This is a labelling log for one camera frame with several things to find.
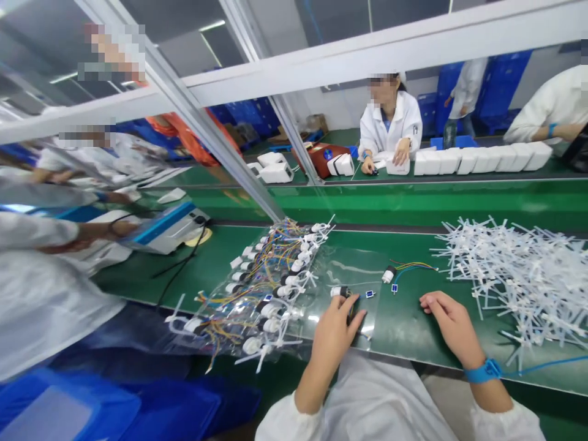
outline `electrical wire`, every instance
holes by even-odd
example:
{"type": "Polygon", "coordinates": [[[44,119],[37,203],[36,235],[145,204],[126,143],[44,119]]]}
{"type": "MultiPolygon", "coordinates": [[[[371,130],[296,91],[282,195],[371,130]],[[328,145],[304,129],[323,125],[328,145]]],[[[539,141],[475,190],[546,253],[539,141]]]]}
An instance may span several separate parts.
{"type": "Polygon", "coordinates": [[[522,371],[503,372],[502,373],[502,376],[503,377],[514,377],[516,375],[528,374],[530,372],[537,371],[539,369],[543,369],[543,368],[546,368],[548,366],[554,366],[556,364],[572,363],[574,361],[580,361],[580,360],[588,360],[588,355],[584,355],[584,356],[580,356],[580,357],[574,357],[574,358],[566,358],[564,360],[550,361],[548,363],[538,364],[537,366],[530,367],[528,369],[523,369],[522,371]]]}

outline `orange clothing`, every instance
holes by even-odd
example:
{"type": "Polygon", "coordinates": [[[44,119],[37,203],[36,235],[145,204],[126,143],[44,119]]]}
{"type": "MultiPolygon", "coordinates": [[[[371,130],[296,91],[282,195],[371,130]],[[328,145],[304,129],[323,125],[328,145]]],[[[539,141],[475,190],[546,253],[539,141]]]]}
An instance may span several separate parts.
{"type": "MultiPolygon", "coordinates": [[[[136,83],[140,86],[147,86],[147,82],[136,81],[136,83]]],[[[243,153],[239,149],[239,146],[236,144],[235,140],[231,137],[231,135],[225,129],[225,126],[221,124],[221,122],[216,119],[213,113],[206,109],[208,116],[214,121],[216,126],[220,129],[220,131],[225,135],[227,141],[233,146],[235,150],[243,157],[243,153]]],[[[161,118],[164,118],[169,126],[162,126],[157,122],[157,120],[153,117],[147,117],[147,121],[149,121],[150,125],[167,137],[174,137],[177,136],[183,146],[190,152],[194,159],[198,161],[200,164],[205,165],[207,167],[220,165],[218,161],[207,152],[204,147],[200,144],[200,140],[197,136],[190,130],[188,125],[176,114],[176,113],[164,113],[159,115],[161,118]]]]}

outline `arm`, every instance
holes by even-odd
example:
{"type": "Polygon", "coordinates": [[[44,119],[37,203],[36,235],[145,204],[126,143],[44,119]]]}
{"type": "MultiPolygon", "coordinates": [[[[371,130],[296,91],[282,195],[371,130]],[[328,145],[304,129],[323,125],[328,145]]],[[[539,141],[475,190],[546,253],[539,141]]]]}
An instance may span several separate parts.
{"type": "MultiPolygon", "coordinates": [[[[480,368],[486,355],[480,346],[467,309],[441,291],[420,298],[425,313],[432,314],[449,349],[464,369],[480,368]]],[[[501,380],[470,383],[476,402],[472,409],[475,438],[478,441],[544,440],[539,419],[529,409],[513,401],[501,380]]]]}
{"type": "Polygon", "coordinates": [[[312,344],[311,360],[294,395],[274,404],[263,419],[256,441],[315,441],[321,439],[321,408],[343,356],[351,346],[366,311],[347,326],[347,316],[358,295],[333,297],[320,318],[312,344]]]}

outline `white product casing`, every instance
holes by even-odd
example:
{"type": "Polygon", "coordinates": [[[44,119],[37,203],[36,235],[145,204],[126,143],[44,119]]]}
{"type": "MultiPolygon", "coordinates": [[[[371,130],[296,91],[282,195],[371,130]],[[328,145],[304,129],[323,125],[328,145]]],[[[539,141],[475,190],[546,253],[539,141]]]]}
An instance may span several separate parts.
{"type": "Polygon", "coordinates": [[[415,155],[415,176],[424,175],[424,170],[427,167],[427,158],[424,152],[417,151],[415,155]]]}
{"type": "Polygon", "coordinates": [[[534,142],[529,143],[527,146],[533,151],[533,156],[523,168],[526,172],[534,172],[535,170],[539,170],[543,167],[549,158],[551,157],[551,153],[553,149],[549,147],[546,143],[543,142],[534,142]]]}
{"type": "Polygon", "coordinates": [[[516,159],[516,151],[511,145],[492,147],[493,150],[500,153],[500,162],[496,166],[497,172],[509,172],[516,159]]]}
{"type": "Polygon", "coordinates": [[[471,147],[461,149],[461,162],[459,163],[458,175],[467,175],[472,172],[478,158],[473,151],[474,149],[471,147]]]}
{"type": "Polygon", "coordinates": [[[511,172],[521,172],[531,160],[533,156],[533,150],[527,144],[518,143],[512,144],[516,158],[513,161],[513,165],[510,167],[511,172]]]}

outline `white box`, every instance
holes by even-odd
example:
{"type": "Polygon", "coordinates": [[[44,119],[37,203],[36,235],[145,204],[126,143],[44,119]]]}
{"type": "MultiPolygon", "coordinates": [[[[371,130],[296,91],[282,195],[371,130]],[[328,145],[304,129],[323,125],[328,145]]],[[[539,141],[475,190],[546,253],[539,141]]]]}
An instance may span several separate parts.
{"type": "Polygon", "coordinates": [[[500,158],[502,158],[500,149],[496,150],[496,147],[488,147],[486,149],[486,153],[488,153],[488,164],[486,166],[486,172],[495,172],[496,167],[498,167],[498,164],[500,163],[500,158]]]}
{"type": "Polygon", "coordinates": [[[392,158],[390,158],[386,161],[386,171],[389,175],[408,175],[410,172],[410,160],[407,159],[401,165],[394,165],[392,158]]]}
{"type": "Polygon", "coordinates": [[[457,155],[449,150],[437,151],[437,155],[441,158],[440,175],[450,175],[455,172],[458,163],[457,155]]]}
{"type": "Polygon", "coordinates": [[[425,175],[438,175],[441,171],[441,157],[437,151],[424,151],[426,159],[426,166],[424,168],[425,175]]]}
{"type": "Polygon", "coordinates": [[[516,151],[512,146],[496,146],[492,147],[495,151],[500,153],[500,162],[496,166],[497,172],[509,172],[516,159],[516,151]]]}
{"type": "Polygon", "coordinates": [[[516,158],[513,165],[510,167],[510,172],[521,172],[527,166],[529,160],[533,156],[533,150],[526,144],[518,143],[511,146],[516,153],[516,158]]]}
{"type": "Polygon", "coordinates": [[[459,163],[458,175],[467,175],[476,166],[478,156],[474,150],[476,148],[461,149],[461,162],[459,163]]]}
{"type": "Polygon", "coordinates": [[[539,170],[543,167],[549,158],[551,157],[551,153],[553,149],[549,147],[546,143],[543,142],[534,142],[527,144],[528,147],[531,148],[533,151],[533,156],[523,168],[526,172],[534,172],[535,170],[539,170]]]}
{"type": "Polygon", "coordinates": [[[424,175],[424,169],[427,167],[427,158],[425,152],[417,151],[415,154],[415,176],[424,175]]]}
{"type": "Polygon", "coordinates": [[[476,164],[473,166],[472,173],[486,173],[490,155],[486,152],[486,148],[477,147],[472,149],[476,155],[476,164]]]}

